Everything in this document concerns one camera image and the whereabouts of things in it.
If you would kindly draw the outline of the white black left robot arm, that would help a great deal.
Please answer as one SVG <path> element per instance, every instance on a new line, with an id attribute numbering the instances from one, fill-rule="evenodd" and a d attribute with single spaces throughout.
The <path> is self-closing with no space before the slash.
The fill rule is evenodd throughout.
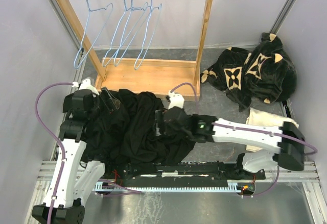
<path id="1" fill-rule="evenodd" d="M 92 119 L 102 112 L 112 113 L 120 101 L 106 88 L 100 92 L 93 86 L 80 87 L 67 95 L 63 102 L 66 117 L 55 140 L 59 154 L 48 192 L 40 205 L 32 209 L 39 223 L 82 223 L 85 204 L 100 177 L 112 175 L 113 166 L 101 157 L 86 164 L 81 177 L 77 176 L 86 149 L 86 133 Z"/>

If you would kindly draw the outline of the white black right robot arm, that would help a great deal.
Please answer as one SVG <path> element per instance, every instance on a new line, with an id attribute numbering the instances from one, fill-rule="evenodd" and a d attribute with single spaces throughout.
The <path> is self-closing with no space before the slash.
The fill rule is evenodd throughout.
<path id="1" fill-rule="evenodd" d="M 157 135 L 178 135 L 197 143 L 237 143 L 260 148 L 257 152 L 238 156 L 235 174 L 245 179 L 267 167 L 279 166 L 302 171 L 305 138 L 291 122 L 282 126 L 253 126 L 231 122 L 209 115 L 188 115 L 180 107 L 155 112 Z"/>

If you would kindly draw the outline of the black shirt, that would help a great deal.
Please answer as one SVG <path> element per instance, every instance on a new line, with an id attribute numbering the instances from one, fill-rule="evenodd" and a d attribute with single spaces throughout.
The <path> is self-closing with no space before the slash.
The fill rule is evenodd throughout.
<path id="1" fill-rule="evenodd" d="M 163 110 L 161 99 L 151 92 L 133 93 L 120 89 L 118 95 L 129 114 L 130 122 L 124 133 L 116 163 L 180 163 L 195 146 L 181 132 L 157 135 L 155 112 Z"/>
<path id="2" fill-rule="evenodd" d="M 99 115 L 89 123 L 84 137 L 86 149 L 82 162 L 102 160 L 106 164 L 123 164 L 136 162 L 126 145 L 126 136 L 136 117 L 139 95 L 128 89 L 110 92 L 121 101 L 117 111 L 110 112 L 104 105 L 100 93 L 101 110 Z"/>

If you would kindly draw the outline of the wooden clothes rack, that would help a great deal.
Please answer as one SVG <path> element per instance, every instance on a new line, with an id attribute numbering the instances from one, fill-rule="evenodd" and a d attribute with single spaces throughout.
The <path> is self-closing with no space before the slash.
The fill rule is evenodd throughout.
<path id="1" fill-rule="evenodd" d="M 153 44 L 161 34 L 172 35 L 172 31 L 163 22 L 168 11 L 164 8 L 162 0 L 153 0 L 154 6 L 162 4 L 161 15 L 152 43 L 138 70 L 134 70 L 134 62 L 141 51 L 150 0 L 126 0 L 127 8 L 132 7 L 132 11 L 127 12 L 121 22 L 112 50 L 105 59 L 105 63 L 109 61 L 107 67 L 102 66 L 102 59 L 110 47 L 115 27 L 123 14 L 123 0 L 56 0 L 56 2 L 79 42 L 73 65 L 79 68 L 84 61 L 91 61 L 97 72 L 95 82 L 97 89 L 126 88 L 134 93 L 149 91 L 162 98 L 180 83 L 189 83 L 189 86 L 180 88 L 180 93 L 188 101 L 192 101 L 200 94 L 200 64 L 213 0 L 205 0 L 195 58 L 182 58 L 173 49 L 154 48 Z M 149 25 L 146 45 L 157 17 L 158 10 L 155 10 Z"/>

